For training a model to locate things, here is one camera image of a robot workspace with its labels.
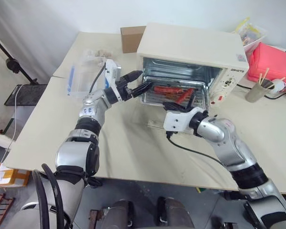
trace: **concrete floor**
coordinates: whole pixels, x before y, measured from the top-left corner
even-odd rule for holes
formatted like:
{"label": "concrete floor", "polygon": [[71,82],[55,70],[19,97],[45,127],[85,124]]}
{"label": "concrete floor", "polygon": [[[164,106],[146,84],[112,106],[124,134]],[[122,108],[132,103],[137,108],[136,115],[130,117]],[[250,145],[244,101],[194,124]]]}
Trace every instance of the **concrete floor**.
{"label": "concrete floor", "polygon": [[[5,227],[34,189],[33,181],[30,180],[27,187],[6,190],[7,197],[15,197],[16,201],[0,228]],[[173,197],[182,202],[197,229],[219,228],[218,222],[236,222],[240,229],[253,228],[243,217],[242,202],[227,201],[218,190],[207,189],[198,193],[194,187],[117,179],[104,179],[102,187],[84,189],[75,222],[81,229],[87,229],[91,209],[109,207],[115,201],[127,199],[134,203],[135,228],[155,226],[154,215],[159,196]]]}

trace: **white toaster oven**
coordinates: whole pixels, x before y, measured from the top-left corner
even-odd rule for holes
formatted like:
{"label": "white toaster oven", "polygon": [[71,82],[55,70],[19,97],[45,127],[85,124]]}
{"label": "white toaster oven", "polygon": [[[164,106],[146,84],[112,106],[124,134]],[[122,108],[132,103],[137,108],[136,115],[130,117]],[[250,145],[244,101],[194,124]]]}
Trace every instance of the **white toaster oven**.
{"label": "white toaster oven", "polygon": [[[137,68],[143,82],[154,81],[143,103],[176,101],[193,88],[180,104],[208,110],[226,99],[249,65],[238,34],[149,23],[137,50]],[[166,88],[182,91],[166,93]]]}

